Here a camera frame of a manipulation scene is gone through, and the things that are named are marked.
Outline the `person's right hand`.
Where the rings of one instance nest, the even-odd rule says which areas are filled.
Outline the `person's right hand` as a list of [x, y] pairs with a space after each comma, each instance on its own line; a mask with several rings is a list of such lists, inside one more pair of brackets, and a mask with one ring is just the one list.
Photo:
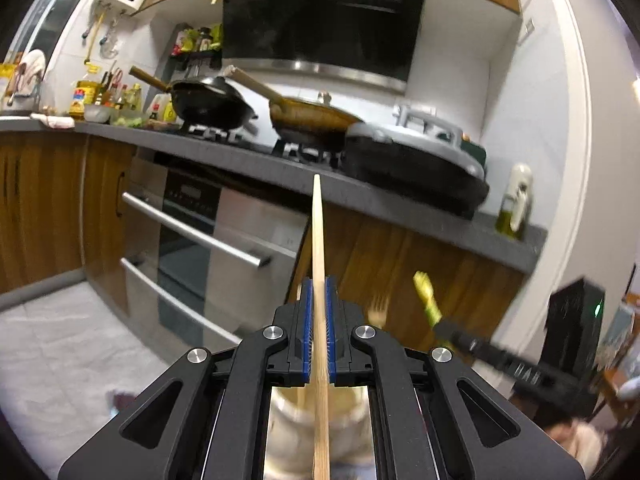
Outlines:
[[605, 436], [588, 422], [576, 418], [559, 422], [544, 432], [580, 463], [589, 479], [599, 463]]

